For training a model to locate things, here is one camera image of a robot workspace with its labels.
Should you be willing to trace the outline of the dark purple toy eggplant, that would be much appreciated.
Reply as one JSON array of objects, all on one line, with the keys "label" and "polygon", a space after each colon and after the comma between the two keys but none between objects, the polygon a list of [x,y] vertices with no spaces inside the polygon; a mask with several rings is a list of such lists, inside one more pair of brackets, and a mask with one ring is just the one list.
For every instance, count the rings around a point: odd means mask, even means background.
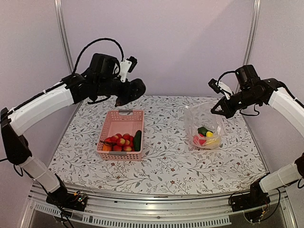
[{"label": "dark purple toy eggplant", "polygon": [[128,103],[130,103],[133,100],[133,95],[129,92],[123,92],[118,95],[116,102],[115,102],[115,107],[120,107],[124,106]]}]

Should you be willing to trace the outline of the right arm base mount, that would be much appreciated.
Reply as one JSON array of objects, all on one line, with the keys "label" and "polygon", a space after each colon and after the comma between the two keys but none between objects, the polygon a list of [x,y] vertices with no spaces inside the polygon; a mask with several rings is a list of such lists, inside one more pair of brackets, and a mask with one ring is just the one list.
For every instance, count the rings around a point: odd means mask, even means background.
[{"label": "right arm base mount", "polygon": [[261,178],[250,185],[249,193],[235,192],[228,199],[232,211],[241,211],[270,203],[268,193],[264,193],[259,185]]}]

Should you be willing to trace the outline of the dark green toy cucumber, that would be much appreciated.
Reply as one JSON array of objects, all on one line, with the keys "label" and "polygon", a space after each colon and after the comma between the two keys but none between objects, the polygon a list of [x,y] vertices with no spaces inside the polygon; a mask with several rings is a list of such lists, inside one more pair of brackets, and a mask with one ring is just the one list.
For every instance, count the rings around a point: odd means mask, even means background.
[{"label": "dark green toy cucumber", "polygon": [[138,130],[133,138],[134,150],[139,152],[141,150],[142,131]]}]

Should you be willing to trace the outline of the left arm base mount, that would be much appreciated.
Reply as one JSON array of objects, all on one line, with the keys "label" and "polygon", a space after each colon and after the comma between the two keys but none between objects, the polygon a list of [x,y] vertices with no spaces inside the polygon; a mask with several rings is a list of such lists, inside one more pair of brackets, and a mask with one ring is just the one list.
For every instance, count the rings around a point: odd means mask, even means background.
[{"label": "left arm base mount", "polygon": [[59,188],[54,192],[48,192],[46,202],[64,209],[85,211],[87,204],[87,194],[81,191],[70,193],[61,181]]}]

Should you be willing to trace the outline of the clear zip top bag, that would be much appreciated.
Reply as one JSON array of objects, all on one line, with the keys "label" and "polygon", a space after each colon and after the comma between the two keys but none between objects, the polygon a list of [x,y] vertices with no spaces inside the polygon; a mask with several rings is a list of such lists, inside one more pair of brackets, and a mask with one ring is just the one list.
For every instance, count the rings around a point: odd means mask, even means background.
[{"label": "clear zip top bag", "polygon": [[211,102],[203,102],[183,108],[186,136],[197,148],[216,149],[226,135],[222,117],[211,113],[213,106]]}]

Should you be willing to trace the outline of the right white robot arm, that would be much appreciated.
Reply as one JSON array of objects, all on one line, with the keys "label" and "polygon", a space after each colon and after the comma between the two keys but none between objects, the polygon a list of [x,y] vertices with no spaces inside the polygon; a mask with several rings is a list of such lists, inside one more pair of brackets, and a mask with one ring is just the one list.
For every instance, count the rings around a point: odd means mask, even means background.
[{"label": "right white robot arm", "polygon": [[260,78],[253,65],[244,65],[209,80],[208,86],[221,96],[211,114],[247,117],[267,162],[278,165],[251,184],[249,207],[262,202],[264,193],[304,179],[304,105],[285,83]]}]

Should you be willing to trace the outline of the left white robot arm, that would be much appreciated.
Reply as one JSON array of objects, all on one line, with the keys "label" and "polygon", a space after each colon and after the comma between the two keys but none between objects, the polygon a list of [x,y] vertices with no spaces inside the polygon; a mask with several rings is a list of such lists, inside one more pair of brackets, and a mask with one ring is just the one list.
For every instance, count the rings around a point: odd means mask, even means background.
[{"label": "left white robot arm", "polygon": [[140,98],[146,91],[141,79],[127,80],[137,65],[133,56],[119,61],[117,58],[95,53],[89,68],[82,74],[73,72],[49,89],[42,91],[10,110],[2,109],[0,130],[7,159],[19,166],[40,183],[60,206],[67,206],[71,197],[59,177],[32,155],[24,133],[41,120],[65,107],[87,98],[90,104],[100,102],[99,96],[116,96],[115,106],[123,106]]}]

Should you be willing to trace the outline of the yellow toy pepper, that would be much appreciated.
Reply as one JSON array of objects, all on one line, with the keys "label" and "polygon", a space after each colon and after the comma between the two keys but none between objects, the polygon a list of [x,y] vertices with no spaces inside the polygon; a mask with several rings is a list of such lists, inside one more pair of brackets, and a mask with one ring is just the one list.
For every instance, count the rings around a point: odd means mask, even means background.
[{"label": "yellow toy pepper", "polygon": [[206,132],[206,137],[207,137],[207,138],[213,137],[213,132],[207,131],[207,132]]}]

